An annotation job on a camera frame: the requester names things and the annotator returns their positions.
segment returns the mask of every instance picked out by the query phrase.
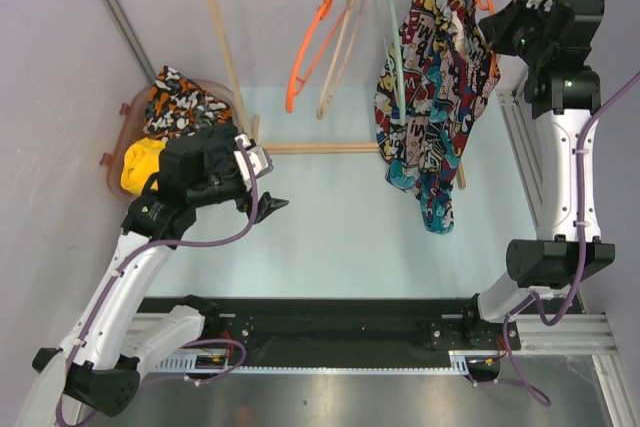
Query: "metal floor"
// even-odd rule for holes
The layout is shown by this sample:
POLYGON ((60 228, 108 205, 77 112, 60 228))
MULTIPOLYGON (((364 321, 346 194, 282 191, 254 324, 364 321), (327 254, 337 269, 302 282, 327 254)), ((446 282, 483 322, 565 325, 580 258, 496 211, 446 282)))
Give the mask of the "metal floor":
MULTIPOLYGON (((92 427, 607 427, 591 357, 521 358, 546 409, 513 386, 473 388, 459 376, 238 374, 196 388, 142 388, 120 416, 92 427)), ((512 377, 509 363, 501 377, 512 377)))

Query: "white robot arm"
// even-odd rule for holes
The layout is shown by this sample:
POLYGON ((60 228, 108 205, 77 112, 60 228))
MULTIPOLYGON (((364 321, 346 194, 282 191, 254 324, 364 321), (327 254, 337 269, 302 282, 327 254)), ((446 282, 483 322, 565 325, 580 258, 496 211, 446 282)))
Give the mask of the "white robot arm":
POLYGON ((513 0, 479 22, 492 50, 529 67, 525 100, 542 147, 542 214, 537 240, 513 240, 507 272, 478 297, 480 317, 500 323, 532 293, 566 296, 578 264, 578 189, 584 186, 587 262, 583 279, 613 261, 600 242, 593 201, 592 151, 597 122, 578 151, 578 136, 600 107, 600 80, 584 62, 604 14, 602 0, 513 0), (579 178, 577 155, 585 166, 579 178))
POLYGON ((40 349, 39 372, 62 352, 69 369, 65 394, 109 416, 131 401, 158 363, 206 332, 218 337, 215 304, 188 297, 135 338, 125 338, 149 285, 195 222, 196 207, 235 200, 260 222, 287 201, 265 193, 257 202, 252 179, 272 170, 262 147, 235 127, 215 126, 173 142, 160 154, 160 171, 128 210, 114 255, 89 305, 57 349, 40 349), (158 188, 150 186, 157 181, 158 188))

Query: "beige hanger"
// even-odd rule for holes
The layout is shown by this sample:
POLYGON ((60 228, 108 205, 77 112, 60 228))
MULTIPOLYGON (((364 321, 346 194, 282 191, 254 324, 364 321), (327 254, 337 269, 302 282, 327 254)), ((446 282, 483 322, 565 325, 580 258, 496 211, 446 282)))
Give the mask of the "beige hanger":
POLYGON ((347 11, 344 15, 344 20, 342 21, 342 27, 340 29, 340 35, 338 36, 338 42, 336 43, 336 49, 333 52, 333 58, 331 59, 329 72, 327 73, 327 78, 324 81, 324 85, 322 86, 322 93, 320 94, 320 103, 318 104, 316 114, 318 119, 323 119, 327 115, 327 112, 329 112, 329 105, 331 104, 331 100, 333 99, 333 96, 338 89, 338 85, 340 84, 340 80, 344 75, 347 63, 349 62, 349 58, 351 57, 351 52, 358 35, 358 31, 360 30, 360 20, 362 19, 362 12, 364 11, 365 0, 347 0, 347 2, 347 11), (349 44, 344 51, 340 69, 338 70, 338 73, 334 78, 336 64, 338 63, 338 58, 342 54, 342 44, 345 41, 347 29, 351 26, 352 20, 354 19, 353 11, 358 1, 360 2, 360 5, 358 6, 358 10, 355 15, 351 38, 349 39, 349 44))

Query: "light blue floor mat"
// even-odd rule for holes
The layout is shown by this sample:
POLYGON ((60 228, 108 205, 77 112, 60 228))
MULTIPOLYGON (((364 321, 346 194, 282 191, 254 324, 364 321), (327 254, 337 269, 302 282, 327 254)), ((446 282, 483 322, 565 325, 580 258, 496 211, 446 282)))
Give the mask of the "light blue floor mat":
MULTIPOLYGON (((342 89, 325 121, 318 89, 284 114, 282 89, 247 89, 262 115, 261 142, 373 139, 372 89, 342 89)), ((291 204, 244 239, 215 249, 179 248, 148 296, 468 297, 505 271, 511 239, 535 230, 495 96, 463 156, 467 188, 454 190, 455 229, 427 232, 418 201, 390 186, 378 154, 274 156, 260 190, 291 204)), ((246 217, 233 203, 198 210, 185 236, 219 239, 246 217)))

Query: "clothing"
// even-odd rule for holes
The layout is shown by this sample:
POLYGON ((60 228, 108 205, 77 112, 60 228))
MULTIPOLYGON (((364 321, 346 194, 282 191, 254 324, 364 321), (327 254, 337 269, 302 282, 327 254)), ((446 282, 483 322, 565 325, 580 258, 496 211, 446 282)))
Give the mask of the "clothing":
POLYGON ((163 67, 149 94, 144 135, 164 140, 231 122, 231 106, 175 69, 163 67))
MULTIPOLYGON (((160 170, 160 152, 165 146, 166 142, 160 140, 141 139, 127 149, 120 177, 120 185, 124 190, 134 195, 142 194, 149 176, 160 170)), ((158 183, 154 182, 151 189, 157 188, 158 183)))
POLYGON ((400 29, 406 125, 389 60, 374 100, 377 142, 390 164, 387 180, 416 196, 431 232, 453 229, 451 190, 460 157, 500 79, 497 69, 490 75, 491 52, 475 10, 475 0, 412 0, 400 29))

